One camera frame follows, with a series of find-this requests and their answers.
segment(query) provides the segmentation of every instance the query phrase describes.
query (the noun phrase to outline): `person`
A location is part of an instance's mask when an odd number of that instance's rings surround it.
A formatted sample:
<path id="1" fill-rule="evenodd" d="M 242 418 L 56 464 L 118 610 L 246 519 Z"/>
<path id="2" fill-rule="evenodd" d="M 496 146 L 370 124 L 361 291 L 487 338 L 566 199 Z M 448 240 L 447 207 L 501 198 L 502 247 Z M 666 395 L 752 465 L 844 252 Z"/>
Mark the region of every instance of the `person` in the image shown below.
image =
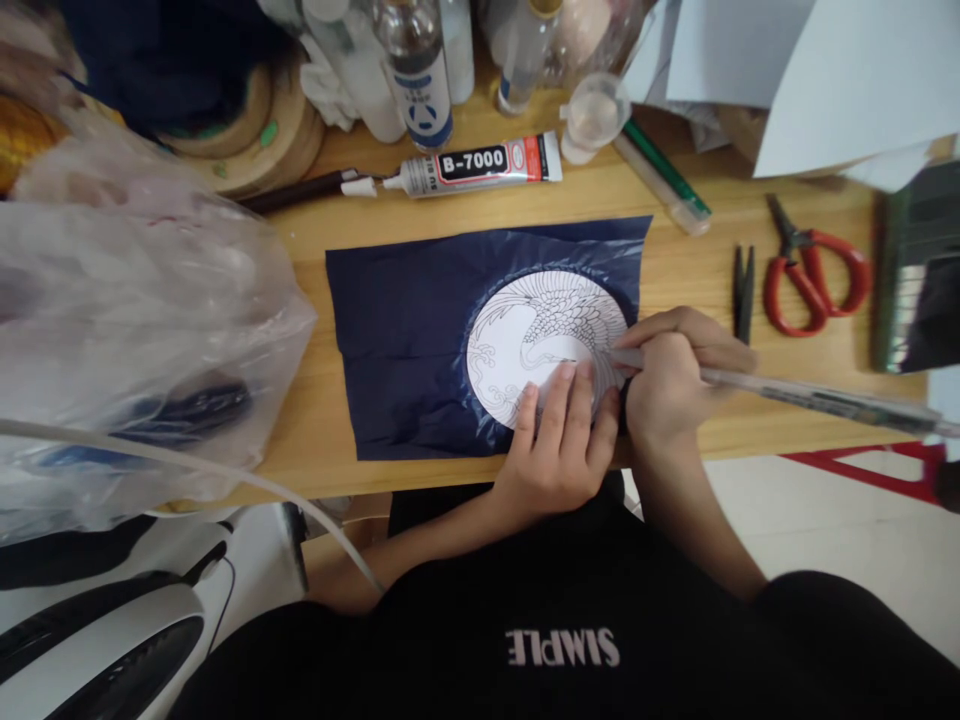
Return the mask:
<path id="1" fill-rule="evenodd" d="M 170 717 L 956 717 L 960 671 L 876 597 L 769 581 L 724 517 L 697 428 L 727 391 L 699 368 L 751 372 L 754 353 L 689 308 L 618 346 L 644 354 L 625 412 L 643 521 L 604 480 L 618 393 L 591 424 L 591 366 L 563 364 L 539 428 L 524 389 L 492 487 L 395 494 L 391 536 L 363 553 L 385 595 L 348 560 L 312 577 Z"/>

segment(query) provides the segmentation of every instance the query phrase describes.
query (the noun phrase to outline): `wooden disc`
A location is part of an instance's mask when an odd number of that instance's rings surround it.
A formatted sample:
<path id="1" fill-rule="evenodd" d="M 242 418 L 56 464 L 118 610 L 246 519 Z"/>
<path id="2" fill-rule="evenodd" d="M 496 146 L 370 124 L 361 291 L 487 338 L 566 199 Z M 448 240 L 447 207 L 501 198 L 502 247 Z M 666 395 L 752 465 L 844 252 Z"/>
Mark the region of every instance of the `wooden disc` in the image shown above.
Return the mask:
<path id="1" fill-rule="evenodd" d="M 324 126 L 300 89 L 297 51 L 273 69 L 273 104 L 258 137 L 240 153 L 221 160 L 181 155 L 210 187 L 229 198 L 243 198 L 299 180 L 316 158 Z"/>
<path id="2" fill-rule="evenodd" d="M 193 137 L 177 137 L 169 133 L 159 133 L 158 137 L 178 155 L 214 159 L 236 155 L 256 140 L 266 125 L 267 116 L 270 114 L 271 94 L 270 66 L 257 65 L 247 81 L 247 97 L 244 99 L 243 109 L 234 120 L 226 125 L 206 128 Z"/>

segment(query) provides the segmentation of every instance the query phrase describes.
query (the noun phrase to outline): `black t-shirt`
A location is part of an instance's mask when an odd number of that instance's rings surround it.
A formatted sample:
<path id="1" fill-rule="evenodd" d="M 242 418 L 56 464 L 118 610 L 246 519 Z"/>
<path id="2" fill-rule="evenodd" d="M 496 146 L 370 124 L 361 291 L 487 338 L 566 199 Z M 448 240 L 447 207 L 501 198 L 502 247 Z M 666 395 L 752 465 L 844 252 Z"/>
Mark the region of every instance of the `black t-shirt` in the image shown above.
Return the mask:
<path id="1" fill-rule="evenodd" d="M 362 620 L 256 618 L 171 718 L 960 716 L 960 672 L 821 573 L 747 605 L 615 498 L 418 567 Z"/>

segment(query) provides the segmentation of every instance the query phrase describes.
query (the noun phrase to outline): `green marker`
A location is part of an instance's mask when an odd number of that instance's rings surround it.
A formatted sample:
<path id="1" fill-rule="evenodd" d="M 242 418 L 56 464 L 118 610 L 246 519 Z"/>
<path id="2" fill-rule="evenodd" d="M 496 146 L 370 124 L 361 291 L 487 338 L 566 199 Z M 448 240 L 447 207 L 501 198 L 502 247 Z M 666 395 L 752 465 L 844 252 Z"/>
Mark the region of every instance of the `green marker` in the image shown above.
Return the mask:
<path id="1" fill-rule="evenodd" d="M 677 171 L 673 163 L 667 160 L 667 156 L 660 152 L 660 148 L 653 144 L 653 140 L 646 136 L 640 126 L 633 121 L 633 118 L 627 120 L 627 124 L 623 126 L 623 133 L 630 138 L 630 142 L 636 146 L 637 150 L 650 161 L 650 164 L 667 181 L 667 184 L 673 188 L 680 199 L 686 202 L 690 211 L 698 220 L 706 220 L 713 215 L 713 211 L 693 191 L 690 183 L 684 180 L 683 175 Z"/>

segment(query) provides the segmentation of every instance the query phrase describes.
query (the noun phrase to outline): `hand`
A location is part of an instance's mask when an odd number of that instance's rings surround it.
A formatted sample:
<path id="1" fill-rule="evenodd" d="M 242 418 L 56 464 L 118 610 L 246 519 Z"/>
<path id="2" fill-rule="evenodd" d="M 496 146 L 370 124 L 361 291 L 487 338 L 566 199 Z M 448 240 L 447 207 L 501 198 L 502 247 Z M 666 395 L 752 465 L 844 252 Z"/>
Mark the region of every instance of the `hand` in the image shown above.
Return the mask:
<path id="1" fill-rule="evenodd" d="M 533 383 L 523 390 L 513 444 L 490 493 L 498 511 L 524 527 L 545 515 L 576 510 L 597 494 L 613 458 L 619 425 L 620 395 L 612 387 L 603 396 L 590 429 L 593 365 L 589 362 L 567 362 L 557 369 L 540 433 L 534 437 L 538 394 Z"/>
<path id="2" fill-rule="evenodd" d="M 752 373 L 754 352 L 716 321 L 688 307 L 657 313 L 615 347 L 643 347 L 643 371 L 627 393 L 627 428 L 637 450 L 696 441 L 697 428 L 729 395 L 700 380 L 700 366 Z"/>

